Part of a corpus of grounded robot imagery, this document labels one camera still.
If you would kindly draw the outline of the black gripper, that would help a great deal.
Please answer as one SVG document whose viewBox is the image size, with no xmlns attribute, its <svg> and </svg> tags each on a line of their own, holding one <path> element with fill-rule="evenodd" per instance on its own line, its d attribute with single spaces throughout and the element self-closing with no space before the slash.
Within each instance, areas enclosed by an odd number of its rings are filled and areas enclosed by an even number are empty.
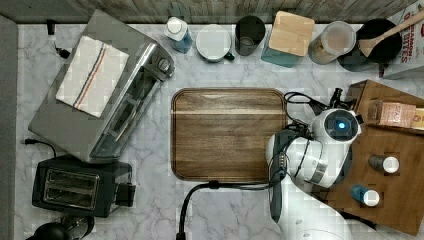
<svg viewBox="0 0 424 240">
<path fill-rule="evenodd" d="M 342 101 L 341 94 L 343 90 L 341 88 L 336 88 L 329 102 L 330 108 L 340 108 L 345 110 L 352 110 L 356 104 L 356 100 Z"/>
</svg>

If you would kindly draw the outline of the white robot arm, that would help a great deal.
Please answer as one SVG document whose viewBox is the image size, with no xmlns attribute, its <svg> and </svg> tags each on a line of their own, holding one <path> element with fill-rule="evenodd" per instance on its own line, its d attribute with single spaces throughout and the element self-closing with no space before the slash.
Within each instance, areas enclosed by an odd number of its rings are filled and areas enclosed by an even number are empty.
<svg viewBox="0 0 424 240">
<path fill-rule="evenodd" d="M 286 126 L 267 143 L 269 207 L 283 240 L 353 240 L 340 213 L 294 183 L 298 179 L 329 188 L 343 175 L 361 127 L 351 110 L 354 103 L 342 101 L 341 93 L 337 88 L 327 106 L 310 100 L 312 122 Z"/>
</svg>

